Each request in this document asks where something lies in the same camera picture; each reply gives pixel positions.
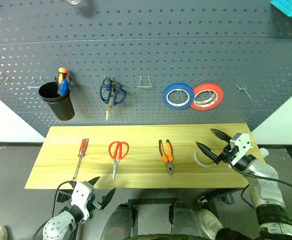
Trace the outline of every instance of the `pegboard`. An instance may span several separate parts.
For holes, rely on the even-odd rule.
[[[292,18],[257,1],[0,1],[0,99],[44,136],[50,126],[242,123],[255,128],[292,95]],[[71,71],[75,117],[59,121],[27,88]],[[104,76],[128,92],[108,122]],[[138,88],[150,75],[153,88]],[[224,101],[209,111],[173,110],[165,86],[217,83]],[[237,90],[246,85],[250,95]]]

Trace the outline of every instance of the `screwdriver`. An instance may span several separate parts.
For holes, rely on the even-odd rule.
[[[81,159],[85,156],[85,152],[86,152],[87,145],[88,145],[88,140],[89,140],[88,138],[84,138],[81,141],[81,146],[80,146],[79,154],[78,154],[79,160],[78,160],[78,163],[77,163],[77,167],[76,167],[76,171],[75,171],[74,177],[72,178],[74,181],[75,181],[75,179],[77,177],[77,173],[78,173],[78,170],[79,170]]]
[[[61,89],[60,89],[60,85],[62,83],[63,80],[67,81],[67,74],[68,74],[68,70],[65,67],[60,67],[58,68],[58,90],[57,90],[57,94],[61,95]]]

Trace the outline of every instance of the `white sneaker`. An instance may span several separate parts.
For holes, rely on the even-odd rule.
[[[224,228],[219,219],[207,209],[200,210],[198,217],[202,230],[210,239],[215,239],[217,232]]]
[[[0,226],[0,240],[7,240],[8,232],[4,226]]]

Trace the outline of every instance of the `wooden table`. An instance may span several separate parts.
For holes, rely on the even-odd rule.
[[[77,181],[88,181],[96,176],[96,188],[242,188],[247,181],[227,164],[204,168],[194,161],[194,152],[201,142],[216,154],[226,145],[210,131],[219,129],[231,136],[250,133],[245,123],[187,124],[187,125],[129,125],[129,126],[54,126],[43,143],[26,183],[26,189],[56,189],[63,181],[71,180],[78,161],[82,139],[89,138]],[[249,154],[264,162],[250,134]],[[173,148],[174,174],[169,175],[158,150],[158,140],[169,139]],[[120,162],[112,180],[113,160],[108,146],[113,141],[129,143],[128,155]],[[201,152],[198,157],[211,161]]]

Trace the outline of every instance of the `pliers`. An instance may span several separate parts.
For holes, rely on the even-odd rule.
[[[172,175],[173,172],[173,166],[172,166],[172,161],[174,160],[172,157],[172,148],[171,148],[171,144],[169,142],[169,140],[166,140],[166,144],[167,144],[167,148],[169,150],[169,157],[167,157],[164,153],[164,149],[162,147],[162,141],[159,140],[159,152],[160,155],[162,156],[162,161],[164,161],[164,163],[166,163],[166,167],[167,167],[167,171],[169,172],[170,175]]]

